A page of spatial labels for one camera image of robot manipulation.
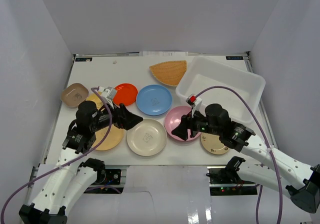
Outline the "pink round plate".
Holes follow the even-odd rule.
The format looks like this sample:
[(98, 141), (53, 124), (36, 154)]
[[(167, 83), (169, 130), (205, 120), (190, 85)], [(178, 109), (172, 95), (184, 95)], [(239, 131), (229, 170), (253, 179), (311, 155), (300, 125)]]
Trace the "pink round plate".
[(177, 140), (184, 142), (183, 139), (179, 138), (172, 134), (172, 130), (175, 129), (181, 122), (181, 117), (183, 115), (188, 114), (191, 111), (191, 107), (189, 106), (177, 106), (172, 108), (164, 118), (164, 127), (168, 133), (168, 135)]

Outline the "tan round plate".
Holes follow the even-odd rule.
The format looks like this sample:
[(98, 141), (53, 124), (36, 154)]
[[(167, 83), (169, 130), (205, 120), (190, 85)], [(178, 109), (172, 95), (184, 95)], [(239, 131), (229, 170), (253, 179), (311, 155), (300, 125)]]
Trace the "tan round plate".
[[(106, 135), (108, 127), (105, 127), (95, 133), (96, 141), (93, 143), (92, 148), (97, 146), (103, 137)], [(95, 149), (96, 151), (108, 151), (116, 147), (125, 135), (125, 130), (112, 125), (106, 139)]]

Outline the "cream round plate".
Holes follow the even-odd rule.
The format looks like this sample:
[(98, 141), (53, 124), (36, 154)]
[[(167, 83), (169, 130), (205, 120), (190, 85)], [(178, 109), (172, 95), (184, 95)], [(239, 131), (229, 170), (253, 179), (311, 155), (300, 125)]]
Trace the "cream round plate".
[(151, 157), (160, 153), (167, 144), (167, 131), (157, 120), (144, 119), (127, 131), (128, 147), (137, 155)]

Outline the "red round plate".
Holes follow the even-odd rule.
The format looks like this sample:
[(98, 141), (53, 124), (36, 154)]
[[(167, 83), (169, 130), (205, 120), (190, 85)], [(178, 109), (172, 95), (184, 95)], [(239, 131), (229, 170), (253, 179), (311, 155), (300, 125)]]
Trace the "red round plate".
[(116, 105), (124, 104), (129, 106), (136, 101), (138, 89), (131, 83), (121, 83), (115, 87), (116, 95), (113, 102)]

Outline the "blue round plate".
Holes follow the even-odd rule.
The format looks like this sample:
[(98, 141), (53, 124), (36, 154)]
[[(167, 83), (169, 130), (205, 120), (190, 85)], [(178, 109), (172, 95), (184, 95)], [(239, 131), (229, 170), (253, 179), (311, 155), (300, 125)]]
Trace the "blue round plate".
[(151, 84), (143, 87), (136, 96), (138, 109), (149, 116), (166, 113), (172, 106), (171, 92), (164, 86)]

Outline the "beige patterned round plate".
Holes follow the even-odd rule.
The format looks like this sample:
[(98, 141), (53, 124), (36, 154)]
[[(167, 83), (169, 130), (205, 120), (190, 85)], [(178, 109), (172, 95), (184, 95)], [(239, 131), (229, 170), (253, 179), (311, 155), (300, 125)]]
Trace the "beige patterned round plate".
[(213, 155), (224, 155), (229, 151), (229, 148), (219, 140), (218, 135), (202, 133), (200, 140), (203, 148)]

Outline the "yellow square plate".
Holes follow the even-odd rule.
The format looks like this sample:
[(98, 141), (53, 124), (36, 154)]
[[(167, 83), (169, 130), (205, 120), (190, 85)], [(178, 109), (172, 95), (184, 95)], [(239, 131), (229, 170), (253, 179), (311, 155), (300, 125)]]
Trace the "yellow square plate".
[(96, 94), (90, 94), (86, 99), (85, 99), (85, 104), (84, 104), (84, 109), (92, 111), (93, 109), (97, 110), (103, 110), (104, 104), (103, 102), (99, 99), (99, 97)]

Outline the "orange woven fan-shaped plate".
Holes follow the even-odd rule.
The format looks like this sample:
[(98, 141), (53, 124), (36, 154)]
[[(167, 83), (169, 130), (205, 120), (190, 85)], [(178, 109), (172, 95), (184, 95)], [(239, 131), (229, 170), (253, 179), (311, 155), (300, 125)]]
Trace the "orange woven fan-shaped plate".
[(149, 70), (160, 83), (171, 87), (177, 87), (187, 71), (187, 61), (165, 61), (150, 66)]

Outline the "brown square plate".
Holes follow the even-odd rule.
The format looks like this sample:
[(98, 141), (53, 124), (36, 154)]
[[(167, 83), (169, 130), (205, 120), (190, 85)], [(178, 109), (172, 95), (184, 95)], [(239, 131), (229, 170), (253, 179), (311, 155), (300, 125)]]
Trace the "brown square plate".
[(89, 90), (81, 83), (73, 83), (68, 86), (60, 95), (60, 100), (68, 108), (77, 108), (80, 103), (86, 100)]

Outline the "white plastic bin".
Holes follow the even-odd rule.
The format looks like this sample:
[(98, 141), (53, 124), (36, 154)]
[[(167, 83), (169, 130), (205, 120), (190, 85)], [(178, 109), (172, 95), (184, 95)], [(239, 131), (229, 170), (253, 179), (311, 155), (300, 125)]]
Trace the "white plastic bin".
[[(190, 95), (197, 95), (212, 86), (228, 87), (237, 92), (252, 112), (258, 105), (265, 88), (265, 79), (252, 72), (244, 71), (209, 57), (196, 56), (188, 65), (187, 71), (175, 89), (177, 96), (184, 102)], [(231, 119), (238, 123), (249, 124), (253, 121), (242, 101), (231, 91), (215, 88), (200, 95), (201, 111), (210, 104), (219, 104), (228, 111)]]

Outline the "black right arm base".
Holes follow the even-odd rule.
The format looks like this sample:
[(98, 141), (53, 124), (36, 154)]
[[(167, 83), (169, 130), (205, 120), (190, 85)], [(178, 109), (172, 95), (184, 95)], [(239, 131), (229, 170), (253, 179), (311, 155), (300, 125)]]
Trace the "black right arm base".
[(257, 186), (254, 182), (226, 177), (223, 174), (224, 166), (209, 166), (206, 176), (209, 180), (211, 197), (224, 196), (256, 196)]

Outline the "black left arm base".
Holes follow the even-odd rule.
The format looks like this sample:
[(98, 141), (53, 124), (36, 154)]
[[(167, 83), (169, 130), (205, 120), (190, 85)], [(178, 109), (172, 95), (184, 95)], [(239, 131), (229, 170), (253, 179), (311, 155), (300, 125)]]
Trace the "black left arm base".
[(121, 194), (121, 169), (105, 169), (97, 176), (97, 180), (86, 190), (85, 194)]

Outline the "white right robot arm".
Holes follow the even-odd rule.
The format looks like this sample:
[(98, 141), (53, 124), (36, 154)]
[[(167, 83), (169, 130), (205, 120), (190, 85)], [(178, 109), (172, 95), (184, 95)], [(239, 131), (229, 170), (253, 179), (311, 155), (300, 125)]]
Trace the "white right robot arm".
[(181, 117), (172, 134), (187, 140), (197, 133), (216, 135), (229, 149), (260, 162), (248, 165), (243, 158), (233, 157), (226, 166), (226, 179), (240, 180), (279, 191), (301, 210), (314, 214), (320, 205), (320, 167), (302, 163), (277, 148), (268, 147), (263, 139), (243, 124), (232, 121), (220, 104), (210, 104), (205, 114), (192, 109)]

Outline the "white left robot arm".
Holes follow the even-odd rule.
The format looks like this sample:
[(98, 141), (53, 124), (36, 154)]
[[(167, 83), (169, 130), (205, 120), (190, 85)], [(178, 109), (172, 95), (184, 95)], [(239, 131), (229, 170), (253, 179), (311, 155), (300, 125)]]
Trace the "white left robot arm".
[(78, 106), (69, 125), (55, 169), (30, 204), (24, 204), (19, 216), (25, 224), (65, 224), (76, 201), (93, 183), (105, 180), (105, 163), (87, 154), (96, 141), (96, 132), (104, 128), (130, 130), (143, 121), (124, 104), (97, 109), (93, 101)]

